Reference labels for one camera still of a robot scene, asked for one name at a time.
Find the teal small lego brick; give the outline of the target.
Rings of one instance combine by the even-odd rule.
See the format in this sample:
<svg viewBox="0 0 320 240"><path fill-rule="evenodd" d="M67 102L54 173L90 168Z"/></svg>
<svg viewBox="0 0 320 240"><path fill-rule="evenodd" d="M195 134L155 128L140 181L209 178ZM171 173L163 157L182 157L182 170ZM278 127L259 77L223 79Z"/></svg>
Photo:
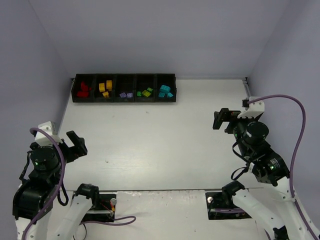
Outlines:
<svg viewBox="0 0 320 240"><path fill-rule="evenodd" d="M171 92L167 93L167 98L172 98L173 96L174 95Z"/></svg>

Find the small orange lego brick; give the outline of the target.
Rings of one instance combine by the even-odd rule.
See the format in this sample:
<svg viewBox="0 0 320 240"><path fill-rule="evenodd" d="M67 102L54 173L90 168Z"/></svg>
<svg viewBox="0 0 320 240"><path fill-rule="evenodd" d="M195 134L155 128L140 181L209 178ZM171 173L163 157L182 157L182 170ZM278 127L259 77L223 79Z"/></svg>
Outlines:
<svg viewBox="0 0 320 240"><path fill-rule="evenodd" d="M110 98L110 94L109 94L108 91L103 92L103 93L102 93L102 96L103 96L104 98L106 98L106 99Z"/></svg>

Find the teal flower lego block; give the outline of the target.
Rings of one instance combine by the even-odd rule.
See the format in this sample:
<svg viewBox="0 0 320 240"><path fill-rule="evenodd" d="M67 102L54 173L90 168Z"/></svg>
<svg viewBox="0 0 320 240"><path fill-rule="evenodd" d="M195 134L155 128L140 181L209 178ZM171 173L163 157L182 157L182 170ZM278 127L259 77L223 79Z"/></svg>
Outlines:
<svg viewBox="0 0 320 240"><path fill-rule="evenodd" d="M171 91L171 88L167 85L161 85L159 91L164 94L168 94Z"/></svg>

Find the yellow long lego brick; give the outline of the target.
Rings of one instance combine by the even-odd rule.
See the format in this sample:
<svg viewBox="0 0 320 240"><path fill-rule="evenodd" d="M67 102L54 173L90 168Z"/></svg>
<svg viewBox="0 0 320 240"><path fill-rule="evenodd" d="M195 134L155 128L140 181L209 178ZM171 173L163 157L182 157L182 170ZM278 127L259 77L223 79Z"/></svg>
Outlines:
<svg viewBox="0 0 320 240"><path fill-rule="evenodd" d="M104 83L104 82L99 83L99 84L98 84L98 89L99 89L99 92L100 92L100 93L105 92L105 91L106 91L105 83Z"/></svg>

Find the orange butterfly lego block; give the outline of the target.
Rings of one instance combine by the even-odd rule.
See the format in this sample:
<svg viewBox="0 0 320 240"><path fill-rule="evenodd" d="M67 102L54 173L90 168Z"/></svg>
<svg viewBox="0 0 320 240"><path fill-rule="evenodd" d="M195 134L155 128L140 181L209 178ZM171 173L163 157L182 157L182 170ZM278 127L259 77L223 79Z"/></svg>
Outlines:
<svg viewBox="0 0 320 240"><path fill-rule="evenodd" d="M111 91L113 88L113 81L112 80L107 80L105 84L105 88L107 91Z"/></svg>

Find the lilac and lime lego stack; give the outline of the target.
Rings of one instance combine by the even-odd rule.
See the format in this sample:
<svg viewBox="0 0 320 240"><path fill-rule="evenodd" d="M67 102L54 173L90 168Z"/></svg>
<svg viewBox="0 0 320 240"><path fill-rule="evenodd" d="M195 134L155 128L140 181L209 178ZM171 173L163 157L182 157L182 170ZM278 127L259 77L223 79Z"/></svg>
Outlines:
<svg viewBox="0 0 320 240"><path fill-rule="evenodd" d="M152 95L152 93L149 92L148 90L144 90L141 94L142 94L142 96L144 96L146 98L148 98L148 97L150 97Z"/></svg>

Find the teal lilac green lego stack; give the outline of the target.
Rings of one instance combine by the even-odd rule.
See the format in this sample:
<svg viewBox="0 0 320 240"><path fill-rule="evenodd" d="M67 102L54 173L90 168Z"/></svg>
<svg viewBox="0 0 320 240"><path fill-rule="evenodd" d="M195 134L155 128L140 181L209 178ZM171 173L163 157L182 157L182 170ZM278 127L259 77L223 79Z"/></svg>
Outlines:
<svg viewBox="0 0 320 240"><path fill-rule="evenodd" d="M159 97L159 98L164 98L165 96L166 96L166 94L163 93L163 92L160 92L160 93L158 94L158 97Z"/></svg>

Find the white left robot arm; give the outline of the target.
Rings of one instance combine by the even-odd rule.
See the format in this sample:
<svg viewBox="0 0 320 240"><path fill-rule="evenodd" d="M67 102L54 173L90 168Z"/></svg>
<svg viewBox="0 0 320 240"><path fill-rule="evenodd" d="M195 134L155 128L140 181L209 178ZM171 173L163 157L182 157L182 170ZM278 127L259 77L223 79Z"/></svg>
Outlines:
<svg viewBox="0 0 320 240"><path fill-rule="evenodd" d="M64 176L68 163L86 156L85 140L73 130L66 135L73 143L69 147L56 134L31 128L36 137L27 152L26 164L19 176L21 185L13 197L12 214L19 240L69 240L76 233L86 213L99 203L98 186L82 183L73 194L69 210L53 235L47 236L54 200L65 192Z"/></svg>

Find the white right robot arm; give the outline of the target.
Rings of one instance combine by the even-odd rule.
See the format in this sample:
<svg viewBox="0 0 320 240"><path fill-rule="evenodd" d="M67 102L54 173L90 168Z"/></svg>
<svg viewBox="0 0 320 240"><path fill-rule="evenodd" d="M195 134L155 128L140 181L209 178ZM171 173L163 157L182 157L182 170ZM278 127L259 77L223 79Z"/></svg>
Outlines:
<svg viewBox="0 0 320 240"><path fill-rule="evenodd" d="M223 200L247 213L271 240L318 240L320 231L300 205L289 168L266 140L268 127L258 117L242 118L241 114L222 108L214 112L212 128L228 124L224 131L235 138L233 147L239 150L234 154L245 162L242 172L254 175L272 208L261 197L255 198L237 177L222 187Z"/></svg>

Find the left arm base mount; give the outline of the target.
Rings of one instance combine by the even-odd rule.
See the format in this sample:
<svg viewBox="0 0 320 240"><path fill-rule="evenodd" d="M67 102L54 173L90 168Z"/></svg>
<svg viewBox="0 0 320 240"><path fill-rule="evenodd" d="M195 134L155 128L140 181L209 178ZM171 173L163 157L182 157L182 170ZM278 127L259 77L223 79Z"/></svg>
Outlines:
<svg viewBox="0 0 320 240"><path fill-rule="evenodd" d="M116 192L99 192L98 203L91 207L89 211L83 216L81 222L103 222L113 223L115 219L115 206L112 207L112 203L117 201Z"/></svg>

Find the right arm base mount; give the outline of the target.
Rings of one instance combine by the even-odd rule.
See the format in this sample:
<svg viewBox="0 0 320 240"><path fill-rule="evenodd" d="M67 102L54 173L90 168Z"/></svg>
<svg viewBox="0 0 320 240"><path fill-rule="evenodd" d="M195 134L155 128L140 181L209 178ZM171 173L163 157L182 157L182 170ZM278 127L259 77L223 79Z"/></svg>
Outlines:
<svg viewBox="0 0 320 240"><path fill-rule="evenodd" d="M207 216L210 221L251 219L244 210L234 205L231 200L225 200L223 192L205 192Z"/></svg>

